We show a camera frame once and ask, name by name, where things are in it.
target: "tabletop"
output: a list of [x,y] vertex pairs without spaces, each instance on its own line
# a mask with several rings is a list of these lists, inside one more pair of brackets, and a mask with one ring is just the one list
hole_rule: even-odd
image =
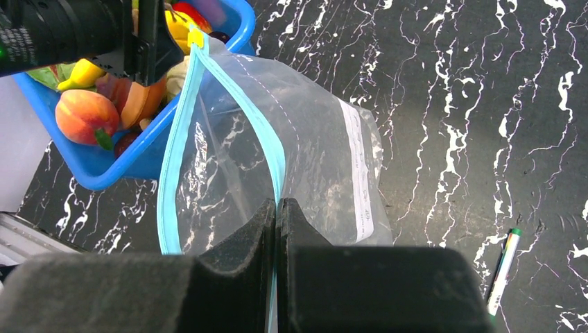
[[[252,0],[259,56],[372,110],[395,245],[453,248],[498,332],[588,332],[588,3]],[[98,253],[159,251],[157,182],[83,189],[50,144],[19,215]]]

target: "marker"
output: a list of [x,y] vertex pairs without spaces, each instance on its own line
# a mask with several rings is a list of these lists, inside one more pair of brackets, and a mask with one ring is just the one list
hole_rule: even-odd
[[515,251],[517,251],[517,244],[519,243],[522,233],[523,232],[520,229],[513,228],[508,235],[504,251],[502,252],[498,273],[496,274],[496,278],[492,284],[492,291],[488,298],[488,313],[490,313],[493,322],[496,319],[496,312],[500,305],[500,299],[502,298],[504,287],[506,287],[508,271],[510,270],[512,259],[515,258]]

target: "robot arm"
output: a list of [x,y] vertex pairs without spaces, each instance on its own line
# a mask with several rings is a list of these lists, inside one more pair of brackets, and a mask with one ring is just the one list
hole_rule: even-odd
[[87,58],[113,76],[156,83],[184,59],[164,0],[0,0],[0,76]]

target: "banana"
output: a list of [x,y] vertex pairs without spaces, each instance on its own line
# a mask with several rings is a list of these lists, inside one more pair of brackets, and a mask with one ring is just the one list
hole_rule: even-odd
[[61,92],[69,89],[85,89],[94,86],[96,80],[105,72],[86,59],[82,59],[73,67],[70,77],[61,82],[57,89]]

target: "blue basket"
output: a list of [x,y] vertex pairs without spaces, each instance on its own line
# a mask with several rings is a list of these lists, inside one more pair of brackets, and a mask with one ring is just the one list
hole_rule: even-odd
[[[231,52],[253,56],[251,35],[255,28],[255,14],[246,0],[188,0],[215,31],[232,36],[227,43]],[[24,96],[55,142],[71,173],[83,187],[100,190],[114,184],[121,177],[159,179],[162,160],[175,108],[176,96],[140,136],[118,158],[112,151],[97,146],[86,146],[69,141],[55,122],[55,105],[60,95],[41,85],[29,75],[14,75]],[[117,133],[114,140],[122,136]]]

